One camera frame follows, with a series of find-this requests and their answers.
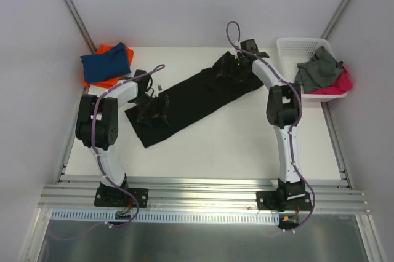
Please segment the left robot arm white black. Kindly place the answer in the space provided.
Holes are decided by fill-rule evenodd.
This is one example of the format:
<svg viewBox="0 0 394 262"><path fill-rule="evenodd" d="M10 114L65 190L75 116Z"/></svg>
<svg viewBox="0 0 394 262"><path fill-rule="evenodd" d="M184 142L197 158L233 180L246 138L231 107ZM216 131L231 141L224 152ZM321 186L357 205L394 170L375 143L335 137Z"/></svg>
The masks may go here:
<svg viewBox="0 0 394 262"><path fill-rule="evenodd" d="M137 108L137 123L150 128L154 123L169 126L168 96L148 93L153 86L152 75L164 67L161 64L149 72L138 70L133 77L119 80L101 95L84 94L80 99L75 135L92 153L100 170L94 202L97 207L138 204L115 149L119 109L133 103Z"/></svg>

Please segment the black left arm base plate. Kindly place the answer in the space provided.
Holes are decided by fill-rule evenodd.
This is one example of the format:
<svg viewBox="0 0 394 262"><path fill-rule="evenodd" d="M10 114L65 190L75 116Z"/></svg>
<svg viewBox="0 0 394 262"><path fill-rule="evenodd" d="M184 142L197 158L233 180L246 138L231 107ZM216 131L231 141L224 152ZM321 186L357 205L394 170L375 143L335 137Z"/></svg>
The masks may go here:
<svg viewBox="0 0 394 262"><path fill-rule="evenodd" d="M146 208L148 205L147 188L127 188L126 189L137 200L140 208ZM96 190L94 206L95 207L128 207L132 201L132 207L136 207L135 200L130 198L124 192L108 186L100 186Z"/></svg>

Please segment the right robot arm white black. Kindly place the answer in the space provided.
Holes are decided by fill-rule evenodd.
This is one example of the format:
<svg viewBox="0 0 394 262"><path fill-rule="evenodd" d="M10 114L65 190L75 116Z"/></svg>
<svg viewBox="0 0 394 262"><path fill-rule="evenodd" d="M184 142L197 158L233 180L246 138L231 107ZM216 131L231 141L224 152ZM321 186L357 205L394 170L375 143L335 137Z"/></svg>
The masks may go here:
<svg viewBox="0 0 394 262"><path fill-rule="evenodd" d="M305 196L305 182L300 176L297 127L302 117L300 89L286 81L281 73L263 59L255 40L230 43L236 55L220 66L218 76L245 84L257 77L268 89L267 120L273 126L279 152L278 187L263 196L263 204L270 210L283 212Z"/></svg>

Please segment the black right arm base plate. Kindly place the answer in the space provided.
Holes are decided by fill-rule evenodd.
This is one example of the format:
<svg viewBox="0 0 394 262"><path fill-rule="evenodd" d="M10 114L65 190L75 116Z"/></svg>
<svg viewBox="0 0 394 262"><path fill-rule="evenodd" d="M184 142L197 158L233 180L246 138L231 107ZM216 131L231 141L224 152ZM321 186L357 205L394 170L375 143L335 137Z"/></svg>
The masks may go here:
<svg viewBox="0 0 394 262"><path fill-rule="evenodd" d="M276 191L257 191L256 202L258 210L271 210L277 212L297 211L309 212L312 209L312 201L309 193L302 197L285 200L279 197Z"/></svg>

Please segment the black t shirt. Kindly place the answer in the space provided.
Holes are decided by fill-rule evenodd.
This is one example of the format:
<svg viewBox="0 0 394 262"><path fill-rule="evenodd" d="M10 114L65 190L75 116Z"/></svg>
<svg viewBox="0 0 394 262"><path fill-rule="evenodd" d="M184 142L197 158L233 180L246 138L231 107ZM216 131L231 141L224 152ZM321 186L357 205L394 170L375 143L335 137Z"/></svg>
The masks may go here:
<svg viewBox="0 0 394 262"><path fill-rule="evenodd" d="M247 84L220 82L215 78L218 60L211 67L202 69L161 93L169 97L169 110L166 114L169 127L145 127L138 124L136 106L125 111L145 148L170 138L219 108L263 86L263 82L253 73Z"/></svg>

